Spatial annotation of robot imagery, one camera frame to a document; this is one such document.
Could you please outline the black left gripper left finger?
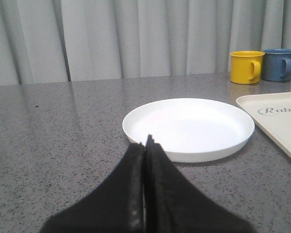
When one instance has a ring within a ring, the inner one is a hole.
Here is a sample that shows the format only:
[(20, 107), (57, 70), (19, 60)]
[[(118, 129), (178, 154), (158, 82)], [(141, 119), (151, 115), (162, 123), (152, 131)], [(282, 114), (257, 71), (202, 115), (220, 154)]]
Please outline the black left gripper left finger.
[(88, 196), (52, 216), (42, 233), (141, 233), (143, 153), (130, 144), (112, 173)]

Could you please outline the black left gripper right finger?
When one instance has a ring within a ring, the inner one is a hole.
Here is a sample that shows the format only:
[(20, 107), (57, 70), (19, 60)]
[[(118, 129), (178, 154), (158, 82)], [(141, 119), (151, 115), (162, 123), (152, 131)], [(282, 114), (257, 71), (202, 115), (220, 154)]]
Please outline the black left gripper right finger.
[(147, 233), (253, 233), (249, 222), (194, 187), (148, 136), (145, 154)]

